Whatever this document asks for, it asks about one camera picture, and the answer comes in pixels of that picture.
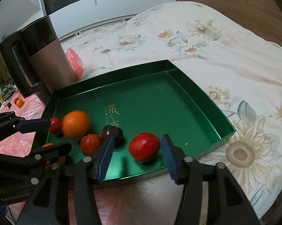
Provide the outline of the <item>black and copper appliance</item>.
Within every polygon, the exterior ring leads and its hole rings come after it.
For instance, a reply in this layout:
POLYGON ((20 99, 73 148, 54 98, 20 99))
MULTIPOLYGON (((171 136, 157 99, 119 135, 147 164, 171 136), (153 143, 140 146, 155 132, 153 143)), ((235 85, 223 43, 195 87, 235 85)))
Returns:
POLYGON ((51 94, 78 81, 49 16, 15 31, 0 43, 0 54, 24 98, 51 94))

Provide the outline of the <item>floral bed duvet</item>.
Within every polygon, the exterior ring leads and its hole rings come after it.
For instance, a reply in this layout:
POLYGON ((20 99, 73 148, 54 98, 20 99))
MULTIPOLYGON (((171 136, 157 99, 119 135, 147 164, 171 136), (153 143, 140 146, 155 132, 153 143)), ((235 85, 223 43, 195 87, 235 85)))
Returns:
POLYGON ((282 190, 282 47, 195 2, 152 7, 62 43, 83 78, 168 59, 223 111, 235 134, 200 161, 223 162, 264 218, 282 190))

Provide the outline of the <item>wooden headboard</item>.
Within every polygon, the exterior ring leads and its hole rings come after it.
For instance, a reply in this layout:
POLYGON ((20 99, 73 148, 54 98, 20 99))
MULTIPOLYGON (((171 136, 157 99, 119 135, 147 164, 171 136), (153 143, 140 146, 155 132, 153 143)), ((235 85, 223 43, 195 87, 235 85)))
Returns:
POLYGON ((282 11, 274 0, 176 0, 207 5, 282 47, 282 11))

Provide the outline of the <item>pink plastic sheet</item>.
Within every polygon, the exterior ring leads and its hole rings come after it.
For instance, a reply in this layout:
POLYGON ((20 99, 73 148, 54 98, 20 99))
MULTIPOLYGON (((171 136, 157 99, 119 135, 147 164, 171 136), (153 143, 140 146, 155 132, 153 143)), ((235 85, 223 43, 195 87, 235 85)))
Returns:
MULTIPOLYGON (((82 76, 83 63, 78 54, 69 48, 66 52, 66 57, 74 69, 75 74, 79 77, 82 76)), ((8 101, 12 104, 11 108, 8 107, 8 104, 4 104, 0 108, 0 113, 14 111, 17 116, 24 117, 25 119, 37 119, 41 117, 45 105, 36 95, 31 95, 25 99, 24 105, 21 108, 18 108, 13 102, 14 98, 17 97, 23 99, 21 94, 16 92, 8 101)), ((27 156, 31 151, 34 136, 35 133, 15 133, 0 142, 0 153, 19 157, 27 156)))

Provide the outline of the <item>pile of green leaves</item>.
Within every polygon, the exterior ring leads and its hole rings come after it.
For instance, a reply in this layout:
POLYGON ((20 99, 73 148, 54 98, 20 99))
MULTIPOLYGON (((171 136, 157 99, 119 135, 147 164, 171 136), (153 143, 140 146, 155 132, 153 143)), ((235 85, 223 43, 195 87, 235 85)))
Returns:
POLYGON ((10 99, 10 97, 17 91, 17 87, 15 84, 6 85, 2 90, 2 99, 4 102, 10 99))

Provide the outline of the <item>red apple group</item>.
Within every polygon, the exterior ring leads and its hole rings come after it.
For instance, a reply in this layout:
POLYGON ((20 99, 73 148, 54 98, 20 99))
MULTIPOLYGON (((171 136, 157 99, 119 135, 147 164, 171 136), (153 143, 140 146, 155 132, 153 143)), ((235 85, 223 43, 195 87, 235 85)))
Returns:
POLYGON ((51 126, 49 127, 48 131, 54 135, 61 133, 62 129, 62 122, 57 117, 50 118, 51 126))

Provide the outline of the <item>large orange group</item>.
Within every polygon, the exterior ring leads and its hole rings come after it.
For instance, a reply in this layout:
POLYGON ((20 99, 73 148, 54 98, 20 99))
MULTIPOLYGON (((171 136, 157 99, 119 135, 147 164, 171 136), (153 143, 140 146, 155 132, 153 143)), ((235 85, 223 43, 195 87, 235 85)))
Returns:
POLYGON ((87 132, 89 125, 87 113, 80 110, 71 111, 62 120, 62 133, 68 139, 80 139, 87 132))

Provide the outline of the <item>green shallow box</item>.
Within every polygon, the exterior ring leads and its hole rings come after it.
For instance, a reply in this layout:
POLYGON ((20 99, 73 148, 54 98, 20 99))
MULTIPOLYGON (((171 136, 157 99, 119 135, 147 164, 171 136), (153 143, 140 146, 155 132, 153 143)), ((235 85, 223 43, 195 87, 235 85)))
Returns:
POLYGON ((186 155, 199 159, 226 143, 235 131, 211 98, 168 60, 125 67, 57 90, 42 116, 62 119, 73 110, 87 113, 92 134, 100 135, 107 125, 123 130, 123 143, 114 150, 104 184, 167 172, 162 153, 147 163, 131 156, 128 145, 137 134, 168 134, 186 155))

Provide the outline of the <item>small orange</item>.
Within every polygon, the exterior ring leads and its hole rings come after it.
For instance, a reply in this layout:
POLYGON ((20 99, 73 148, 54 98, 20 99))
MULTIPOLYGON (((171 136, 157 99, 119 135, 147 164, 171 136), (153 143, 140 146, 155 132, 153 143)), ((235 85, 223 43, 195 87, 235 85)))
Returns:
POLYGON ((59 166, 63 166, 65 164, 66 157, 65 156, 59 156, 57 153, 52 154, 51 160, 48 160, 48 165, 45 166, 45 172, 49 172, 52 170, 51 165, 54 163, 57 163, 59 166))

